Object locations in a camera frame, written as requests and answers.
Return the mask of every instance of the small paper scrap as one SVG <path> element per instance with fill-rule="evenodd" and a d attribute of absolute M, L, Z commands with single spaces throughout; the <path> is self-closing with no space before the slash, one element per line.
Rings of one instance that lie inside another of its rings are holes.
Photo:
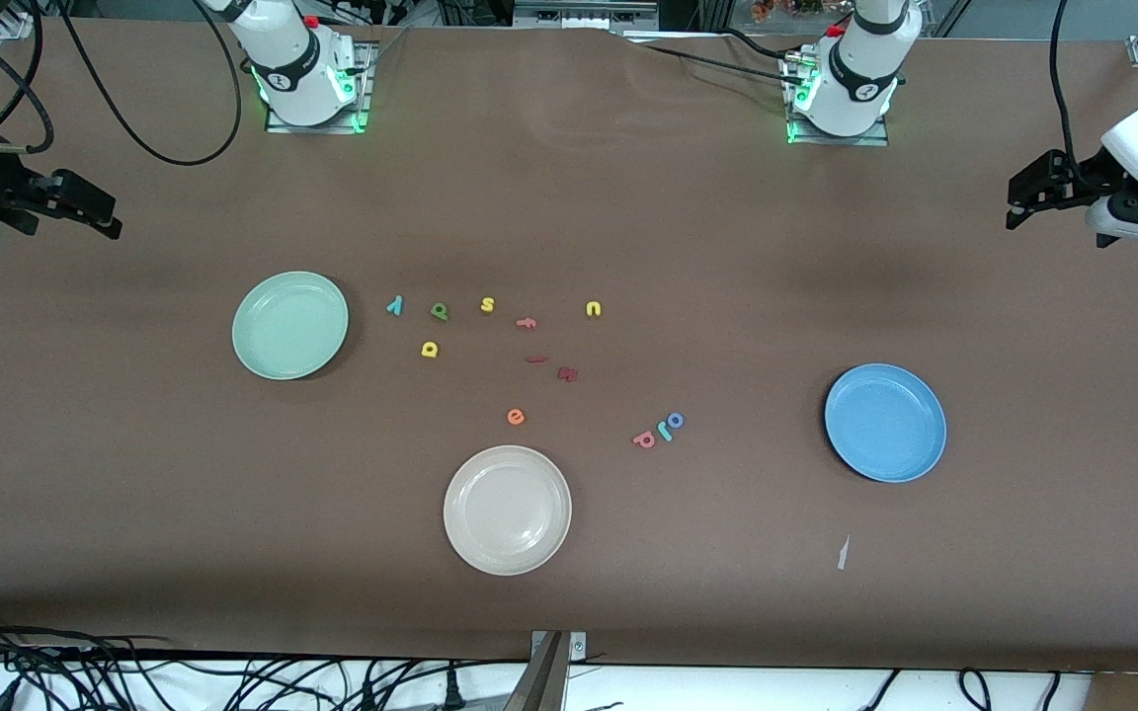
<path fill-rule="evenodd" d="M 850 554 L 850 537 L 846 536 L 846 544 L 841 546 L 841 555 L 836 559 L 836 570 L 846 570 L 846 555 Z"/>

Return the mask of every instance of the green plate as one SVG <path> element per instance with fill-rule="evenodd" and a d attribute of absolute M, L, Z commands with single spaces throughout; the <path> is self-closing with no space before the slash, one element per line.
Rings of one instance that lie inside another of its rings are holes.
<path fill-rule="evenodd" d="M 240 303 L 231 342 L 245 369 L 288 381 L 324 367 L 347 329 L 348 307 L 335 283 L 312 272 L 283 272 Z"/>

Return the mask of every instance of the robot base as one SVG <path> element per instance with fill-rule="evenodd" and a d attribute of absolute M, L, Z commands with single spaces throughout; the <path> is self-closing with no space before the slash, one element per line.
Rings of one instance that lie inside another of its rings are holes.
<path fill-rule="evenodd" d="M 805 46 L 802 52 L 790 52 L 785 58 L 778 60 L 782 76 L 793 76 L 808 81 L 813 68 L 813 55 L 807 50 L 814 50 L 814 46 Z M 871 130 L 858 135 L 832 135 L 819 131 L 810 123 L 810 118 L 794 108 L 794 100 L 802 84 L 784 84 L 784 113 L 787 121 L 787 137 L 790 143 L 819 143 L 823 146 L 889 146 L 889 134 L 885 131 L 885 117 L 876 118 Z"/>
<path fill-rule="evenodd" d="M 353 135 L 366 132 L 366 118 L 371 113 L 371 91 L 376 89 L 376 58 L 379 56 L 378 41 L 354 41 L 354 66 L 361 69 L 354 82 L 354 100 L 321 124 L 298 126 L 283 118 L 266 104 L 266 133 L 303 133 L 316 135 Z"/>

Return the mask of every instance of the cardboard box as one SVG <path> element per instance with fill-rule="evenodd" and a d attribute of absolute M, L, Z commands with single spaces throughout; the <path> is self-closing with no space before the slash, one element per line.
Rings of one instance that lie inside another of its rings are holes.
<path fill-rule="evenodd" d="M 1082 711 L 1138 711 L 1138 677 L 1096 675 Z"/>

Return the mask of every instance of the blue plate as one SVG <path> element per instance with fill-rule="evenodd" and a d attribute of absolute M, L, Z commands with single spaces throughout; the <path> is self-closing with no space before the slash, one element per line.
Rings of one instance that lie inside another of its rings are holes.
<path fill-rule="evenodd" d="M 925 476 L 947 446 L 939 396 L 898 365 L 868 363 L 846 371 L 827 394 L 823 423 L 836 454 L 880 482 Z"/>

